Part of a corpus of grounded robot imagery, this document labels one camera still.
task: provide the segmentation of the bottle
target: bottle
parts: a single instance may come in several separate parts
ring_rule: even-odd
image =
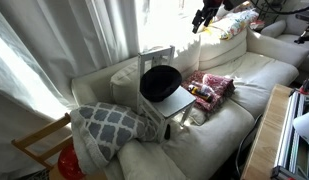
[[[200,88],[201,91],[203,91],[203,92],[205,92],[205,93],[214,93],[214,90],[213,90],[210,86],[208,86],[208,85],[206,85],[206,84],[199,83],[199,82],[197,82],[197,81],[192,81],[192,84],[193,84],[194,86]]]
[[[196,95],[202,99],[204,99],[206,102],[210,103],[213,101],[213,96],[210,93],[205,93],[202,90],[200,90],[200,88],[198,88],[197,86],[190,84],[188,86],[188,91],[193,94]]]

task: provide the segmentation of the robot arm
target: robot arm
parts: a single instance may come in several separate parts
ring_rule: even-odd
[[[245,1],[246,0],[203,0],[203,9],[197,10],[196,15],[192,21],[192,24],[194,25],[193,33],[197,32],[198,28],[204,21],[204,26],[208,26],[211,19],[216,15],[222,4],[224,4],[225,10],[230,11]]]

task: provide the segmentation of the throw pillow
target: throw pillow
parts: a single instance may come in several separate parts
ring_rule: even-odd
[[[105,167],[132,138],[154,141],[153,121],[135,114],[129,107],[91,103],[71,111],[73,142],[83,173]]]
[[[258,13],[246,10],[237,13],[228,13],[221,20],[212,22],[204,29],[213,36],[229,40],[244,30],[251,22],[255,21]]]

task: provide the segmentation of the lamp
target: lamp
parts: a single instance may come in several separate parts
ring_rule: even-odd
[[[309,112],[294,119],[295,131],[309,144]]]

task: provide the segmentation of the red object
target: red object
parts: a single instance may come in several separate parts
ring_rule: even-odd
[[[299,91],[301,94],[304,94],[304,95],[308,95],[309,92],[305,91],[303,86],[300,88],[300,91]]]
[[[80,180],[85,176],[78,165],[73,144],[61,151],[58,158],[58,169],[62,176],[68,180]]]

